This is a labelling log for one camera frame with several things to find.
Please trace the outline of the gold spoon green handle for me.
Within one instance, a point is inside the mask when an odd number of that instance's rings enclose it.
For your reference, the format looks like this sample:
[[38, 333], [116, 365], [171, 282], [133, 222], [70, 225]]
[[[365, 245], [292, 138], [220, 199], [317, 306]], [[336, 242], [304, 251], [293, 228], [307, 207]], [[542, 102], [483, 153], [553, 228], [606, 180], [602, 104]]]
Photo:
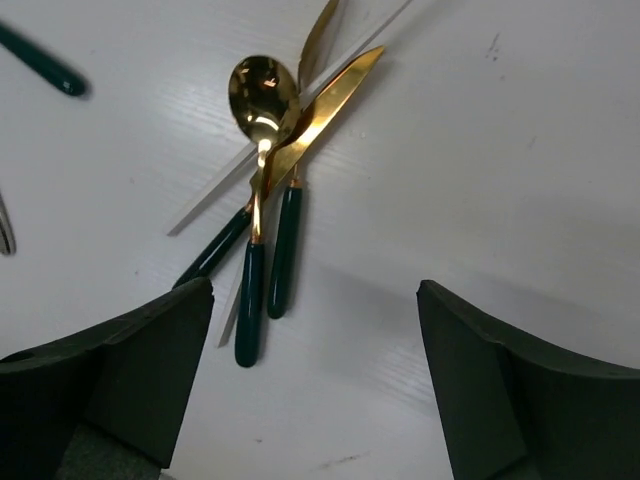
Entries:
[[1, 45], [65, 95], [82, 97], [89, 93], [89, 83], [80, 73], [4, 22]]
[[245, 250], [234, 342], [236, 363], [250, 368], [257, 363], [261, 344], [264, 202], [272, 163], [270, 155], [291, 136], [301, 107], [289, 70], [264, 55], [248, 56], [234, 67], [229, 80], [229, 104], [239, 129], [257, 147], [251, 232]]

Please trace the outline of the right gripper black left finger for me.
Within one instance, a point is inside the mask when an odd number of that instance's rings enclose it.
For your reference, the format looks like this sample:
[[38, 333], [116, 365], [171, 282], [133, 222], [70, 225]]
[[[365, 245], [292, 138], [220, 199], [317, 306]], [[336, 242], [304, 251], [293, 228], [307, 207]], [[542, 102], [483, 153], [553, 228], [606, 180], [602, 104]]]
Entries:
[[4, 479], [158, 479], [172, 461], [214, 306], [196, 279], [1, 360]]

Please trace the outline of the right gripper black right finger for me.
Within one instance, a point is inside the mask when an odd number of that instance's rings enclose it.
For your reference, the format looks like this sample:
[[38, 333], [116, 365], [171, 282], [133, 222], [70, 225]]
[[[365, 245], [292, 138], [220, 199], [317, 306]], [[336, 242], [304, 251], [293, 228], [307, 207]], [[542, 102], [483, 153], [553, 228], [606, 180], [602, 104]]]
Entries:
[[556, 346], [433, 280], [417, 303], [454, 478], [638, 478], [638, 370]]

